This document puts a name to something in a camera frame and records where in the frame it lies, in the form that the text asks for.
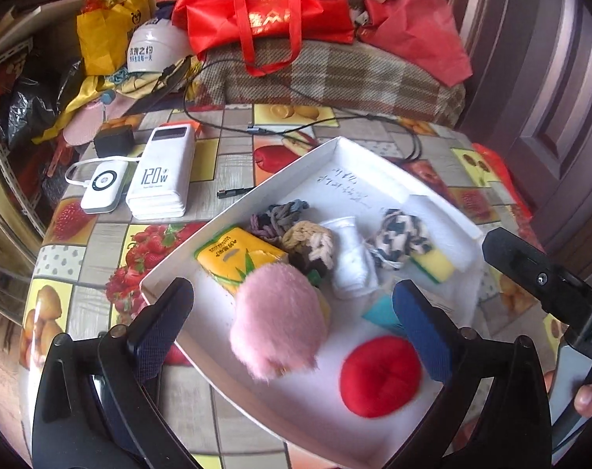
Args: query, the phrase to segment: hand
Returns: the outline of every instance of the hand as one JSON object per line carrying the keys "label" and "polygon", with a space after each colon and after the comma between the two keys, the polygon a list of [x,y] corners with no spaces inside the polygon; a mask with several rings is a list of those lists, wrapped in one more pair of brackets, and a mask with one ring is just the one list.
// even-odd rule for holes
{"label": "hand", "polygon": [[[552,385],[552,378],[554,377],[554,371],[546,372],[544,375],[545,388],[550,391]],[[580,387],[576,398],[574,399],[574,407],[580,416],[585,418],[592,417],[592,385],[584,385]]]}

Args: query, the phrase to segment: red shopping bag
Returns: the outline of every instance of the red shopping bag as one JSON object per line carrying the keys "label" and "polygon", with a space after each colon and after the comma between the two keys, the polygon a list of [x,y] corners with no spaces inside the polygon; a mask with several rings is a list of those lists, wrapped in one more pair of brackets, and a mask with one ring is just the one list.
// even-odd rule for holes
{"label": "red shopping bag", "polygon": [[[178,0],[172,22],[187,30],[196,55],[241,42],[246,70],[254,76],[291,64],[303,39],[352,43],[348,0]],[[289,37],[292,54],[284,61],[254,67],[256,37]]]}
{"label": "red shopping bag", "polygon": [[372,24],[357,36],[426,70],[446,86],[472,75],[470,58],[446,0],[366,0]]}

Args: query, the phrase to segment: plaid blanket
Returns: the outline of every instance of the plaid blanket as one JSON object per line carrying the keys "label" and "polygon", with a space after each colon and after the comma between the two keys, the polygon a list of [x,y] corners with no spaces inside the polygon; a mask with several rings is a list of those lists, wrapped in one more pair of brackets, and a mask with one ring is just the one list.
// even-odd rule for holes
{"label": "plaid blanket", "polygon": [[[287,39],[259,39],[256,63],[287,58]],[[285,85],[319,100],[323,105],[357,109],[453,127],[465,102],[462,84],[447,88],[420,67],[361,42],[352,45],[303,41],[300,56],[275,76],[251,77],[242,64],[211,62],[241,59],[238,43],[207,53],[206,70],[194,82],[199,106],[223,104],[311,104],[310,99]]]}

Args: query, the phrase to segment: yellow sponge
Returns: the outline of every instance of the yellow sponge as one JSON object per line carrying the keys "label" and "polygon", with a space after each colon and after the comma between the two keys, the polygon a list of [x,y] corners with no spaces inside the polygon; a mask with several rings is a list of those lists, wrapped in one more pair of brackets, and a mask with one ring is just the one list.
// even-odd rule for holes
{"label": "yellow sponge", "polygon": [[425,254],[414,252],[411,260],[437,284],[445,282],[454,273],[454,266],[439,249],[433,248]]}

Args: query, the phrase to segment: rope toy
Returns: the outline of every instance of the rope toy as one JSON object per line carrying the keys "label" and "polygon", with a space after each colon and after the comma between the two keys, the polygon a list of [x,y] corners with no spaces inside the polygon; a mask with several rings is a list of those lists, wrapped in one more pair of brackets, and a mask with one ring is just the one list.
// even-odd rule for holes
{"label": "rope toy", "polygon": [[321,260],[326,269],[333,269],[333,233],[309,220],[298,222],[285,233],[283,250],[300,254],[310,251],[310,261]]}
{"label": "rope toy", "polygon": [[250,217],[250,232],[267,243],[278,245],[307,208],[309,203],[300,199],[285,204],[271,204],[266,213]]}
{"label": "rope toy", "polygon": [[380,231],[366,242],[376,266],[400,269],[412,253],[425,254],[433,249],[428,229],[419,217],[389,209]]}

